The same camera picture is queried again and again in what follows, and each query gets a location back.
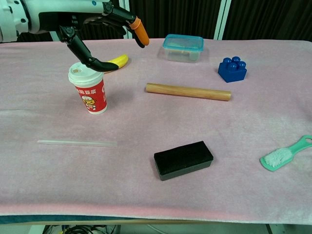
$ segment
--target blue lego brick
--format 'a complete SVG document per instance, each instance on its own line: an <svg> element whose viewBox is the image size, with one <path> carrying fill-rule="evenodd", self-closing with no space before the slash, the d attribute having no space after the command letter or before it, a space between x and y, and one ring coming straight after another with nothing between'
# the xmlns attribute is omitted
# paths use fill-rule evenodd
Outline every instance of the blue lego brick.
<svg viewBox="0 0 312 234"><path fill-rule="evenodd" d="M243 80L245 78L246 72L246 63L241 61L237 56L233 57L232 59L224 58L218 69L219 75L227 83Z"/></svg>

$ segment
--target green brush handle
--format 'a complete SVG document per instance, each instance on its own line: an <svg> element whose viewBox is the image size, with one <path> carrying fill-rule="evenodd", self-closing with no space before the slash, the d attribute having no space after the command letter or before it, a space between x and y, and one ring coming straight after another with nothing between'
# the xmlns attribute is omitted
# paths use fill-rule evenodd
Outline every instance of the green brush handle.
<svg viewBox="0 0 312 234"><path fill-rule="evenodd" d="M288 149L292 152L292 155L297 154L301 150L312 147L312 142L308 142L307 139L312 140L312 136L304 135L296 144L288 147Z"/></svg>

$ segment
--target black sponge block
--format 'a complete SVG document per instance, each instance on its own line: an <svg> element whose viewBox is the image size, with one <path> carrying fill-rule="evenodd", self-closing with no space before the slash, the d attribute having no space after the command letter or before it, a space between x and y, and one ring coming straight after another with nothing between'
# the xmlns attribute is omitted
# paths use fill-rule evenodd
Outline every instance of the black sponge block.
<svg viewBox="0 0 312 234"><path fill-rule="evenodd" d="M214 157L203 141L154 154L161 180L209 167Z"/></svg>

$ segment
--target plastic straw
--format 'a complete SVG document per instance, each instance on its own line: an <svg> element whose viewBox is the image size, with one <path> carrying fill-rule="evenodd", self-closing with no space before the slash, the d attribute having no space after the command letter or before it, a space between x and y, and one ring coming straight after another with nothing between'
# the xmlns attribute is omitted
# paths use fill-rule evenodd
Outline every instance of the plastic straw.
<svg viewBox="0 0 312 234"><path fill-rule="evenodd" d="M83 145L83 146L101 146L101 147L117 147L116 141L71 141L71 140L38 140L38 144L50 145Z"/></svg>

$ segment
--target paper cup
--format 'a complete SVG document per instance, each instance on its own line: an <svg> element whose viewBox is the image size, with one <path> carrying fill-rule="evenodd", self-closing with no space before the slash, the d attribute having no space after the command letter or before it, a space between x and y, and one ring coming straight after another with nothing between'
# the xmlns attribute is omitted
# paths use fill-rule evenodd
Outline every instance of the paper cup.
<svg viewBox="0 0 312 234"><path fill-rule="evenodd" d="M103 75L81 62L75 63L69 69L69 81L76 87L83 104L93 115L101 114L107 109Z"/></svg>

